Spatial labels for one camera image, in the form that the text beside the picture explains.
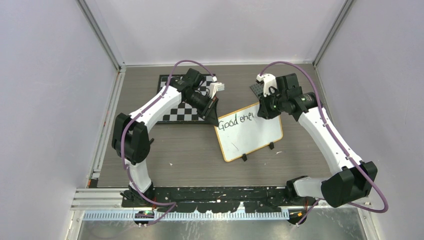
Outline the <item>yellow framed whiteboard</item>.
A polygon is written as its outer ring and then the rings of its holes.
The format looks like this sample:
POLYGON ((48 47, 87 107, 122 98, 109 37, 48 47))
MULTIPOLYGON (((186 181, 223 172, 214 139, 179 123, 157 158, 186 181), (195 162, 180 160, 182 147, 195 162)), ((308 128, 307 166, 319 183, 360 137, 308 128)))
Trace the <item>yellow framed whiteboard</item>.
POLYGON ((218 118, 215 132, 225 162, 246 159, 245 155, 283 138, 280 117, 258 117, 259 107, 257 102, 218 118))

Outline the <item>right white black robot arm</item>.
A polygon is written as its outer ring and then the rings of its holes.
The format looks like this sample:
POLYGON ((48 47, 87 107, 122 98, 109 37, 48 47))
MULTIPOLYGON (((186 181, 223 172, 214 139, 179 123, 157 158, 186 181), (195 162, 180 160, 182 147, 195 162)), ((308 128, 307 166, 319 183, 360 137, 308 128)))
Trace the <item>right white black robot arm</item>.
POLYGON ((293 116, 312 137, 324 156, 331 172, 329 178, 300 176, 286 183, 285 198, 291 205, 299 205, 306 197, 323 199, 337 208, 367 197, 378 169, 372 162, 363 162, 353 150, 343 152, 343 138, 336 130, 314 92, 304 93, 297 75, 276 77, 257 75, 251 90, 259 100, 258 117, 271 120, 282 113, 293 116))

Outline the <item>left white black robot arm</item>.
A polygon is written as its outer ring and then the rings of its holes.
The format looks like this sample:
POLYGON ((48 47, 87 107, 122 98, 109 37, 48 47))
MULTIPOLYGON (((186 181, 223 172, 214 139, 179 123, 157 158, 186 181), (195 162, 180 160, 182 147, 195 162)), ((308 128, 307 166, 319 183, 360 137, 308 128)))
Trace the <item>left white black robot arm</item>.
POLYGON ((111 146, 128 173, 129 192, 141 207, 148 207, 154 199, 154 185, 147 168, 151 150, 149 133, 153 126, 180 103, 190 105, 199 118, 218 126, 216 93, 224 90, 225 85, 213 75, 204 95, 198 88, 206 79, 193 68, 182 77, 169 76, 165 86, 148 103, 131 114, 120 113, 115 118, 111 146))

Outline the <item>black white checkerboard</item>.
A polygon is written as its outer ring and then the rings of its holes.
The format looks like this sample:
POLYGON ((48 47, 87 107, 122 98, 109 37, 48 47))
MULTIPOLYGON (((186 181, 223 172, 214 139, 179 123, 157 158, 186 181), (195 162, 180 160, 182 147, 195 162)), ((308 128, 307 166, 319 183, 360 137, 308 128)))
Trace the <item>black white checkerboard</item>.
MULTIPOLYGON (((202 95, 208 95, 208 87, 213 82, 213 78, 210 74, 206 74, 203 77, 200 85, 195 90, 202 95)), ((173 107, 162 118, 157 124, 208 124, 197 114, 197 110, 191 105, 181 102, 177 106, 173 107)))

